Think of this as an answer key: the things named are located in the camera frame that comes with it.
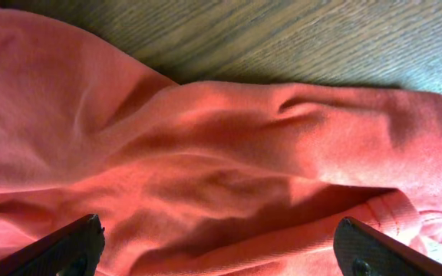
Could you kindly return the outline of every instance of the stitching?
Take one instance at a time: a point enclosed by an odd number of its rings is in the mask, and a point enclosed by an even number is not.
[[[369,205],[368,202],[365,203],[366,207],[368,207],[369,212],[371,213],[371,217],[373,217],[373,219],[377,222],[378,224],[378,230],[380,232],[383,231],[383,229],[381,229],[381,222],[378,220],[378,217],[376,216],[376,213],[374,212],[373,208],[371,207],[371,205]]]
[[[398,224],[397,218],[395,218],[395,215],[393,213],[393,209],[390,208],[390,206],[388,205],[388,203],[383,199],[383,197],[380,196],[381,201],[383,202],[384,207],[388,210],[388,212],[390,213],[390,216],[393,218],[395,225],[397,226],[397,236],[400,234],[400,226]]]

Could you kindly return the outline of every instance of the pink sweatshirt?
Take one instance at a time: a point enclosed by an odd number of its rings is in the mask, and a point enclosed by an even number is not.
[[[353,216],[442,242],[442,96],[178,85],[0,9],[0,258],[97,213],[97,275],[335,275]]]

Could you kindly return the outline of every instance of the wooden floor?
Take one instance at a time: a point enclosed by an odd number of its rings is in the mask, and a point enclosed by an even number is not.
[[[442,0],[0,0],[0,5],[91,31],[179,83],[299,81],[442,93]]]

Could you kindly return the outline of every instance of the cotton fleece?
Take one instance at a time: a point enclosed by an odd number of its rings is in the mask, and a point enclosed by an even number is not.
[[[347,215],[424,252],[442,242],[442,96],[179,85],[0,9],[0,258],[88,213],[97,275],[336,275]]]

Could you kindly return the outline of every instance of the sweatshirt sleeve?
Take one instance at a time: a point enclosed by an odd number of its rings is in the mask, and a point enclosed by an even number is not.
[[[179,86],[86,31],[0,10],[0,192],[65,186],[179,154],[399,189],[421,214],[421,233],[442,242],[441,95]]]

